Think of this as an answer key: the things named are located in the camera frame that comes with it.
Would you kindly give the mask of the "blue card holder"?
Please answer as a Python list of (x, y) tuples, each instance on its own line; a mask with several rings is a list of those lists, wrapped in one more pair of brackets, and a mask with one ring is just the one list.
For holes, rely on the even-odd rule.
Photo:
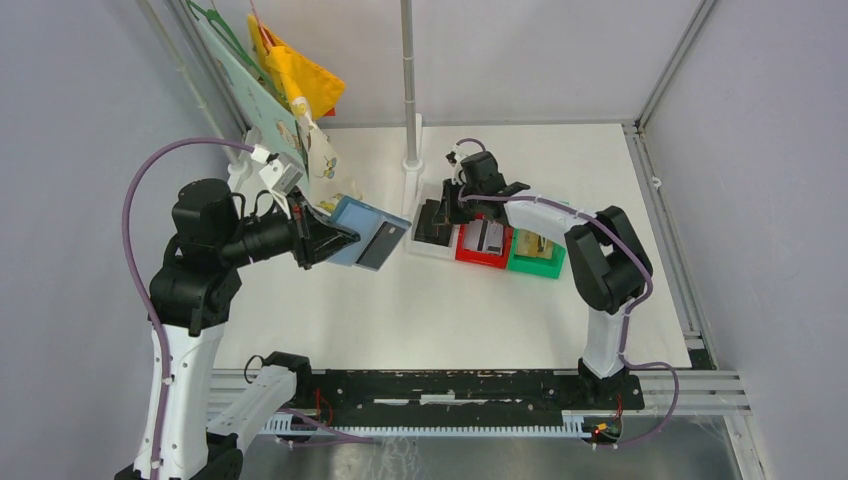
[(393, 223), (408, 222), (410, 224), (409, 229), (411, 227), (411, 222), (409, 220), (378, 209), (352, 197), (344, 196), (337, 204), (336, 209), (331, 216), (331, 222), (358, 232), (361, 239), (359, 242), (348, 246), (339, 253), (330, 257), (328, 262), (341, 266), (359, 267), (355, 264), (357, 258), (365, 246), (369, 243), (378, 227), (384, 221), (390, 221)]

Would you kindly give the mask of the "black credit card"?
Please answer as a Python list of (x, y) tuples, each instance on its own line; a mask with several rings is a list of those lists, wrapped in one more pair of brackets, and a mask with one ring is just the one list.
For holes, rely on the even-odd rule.
[(408, 222), (384, 221), (362, 250), (355, 264), (374, 271), (380, 270), (401, 242), (409, 226)]

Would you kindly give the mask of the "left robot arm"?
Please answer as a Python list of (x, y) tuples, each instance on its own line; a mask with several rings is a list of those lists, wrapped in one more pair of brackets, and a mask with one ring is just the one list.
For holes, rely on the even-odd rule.
[(308, 269), (359, 240), (300, 191), (289, 197), (292, 213), (243, 217), (221, 179), (179, 191), (175, 235), (160, 270), (141, 289), (153, 326), (154, 378), (139, 453), (120, 478), (235, 479), (270, 417), (285, 404), (297, 408), (312, 399), (309, 359), (274, 351), (220, 416), (207, 416), (214, 360), (241, 287), (239, 269), (283, 254)]

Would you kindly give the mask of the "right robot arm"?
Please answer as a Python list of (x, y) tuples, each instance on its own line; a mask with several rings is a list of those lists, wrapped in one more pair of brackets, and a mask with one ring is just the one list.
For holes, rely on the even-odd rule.
[(653, 267), (627, 214), (617, 206), (586, 212), (509, 183), (487, 150), (452, 151), (446, 160), (453, 173), (442, 182), (440, 199), (425, 201), (415, 237), (460, 227), (464, 241), (479, 224), (486, 239), (523, 230), (562, 247), (589, 314), (578, 396), (591, 408), (606, 406), (633, 367), (625, 358), (632, 313), (653, 291)]

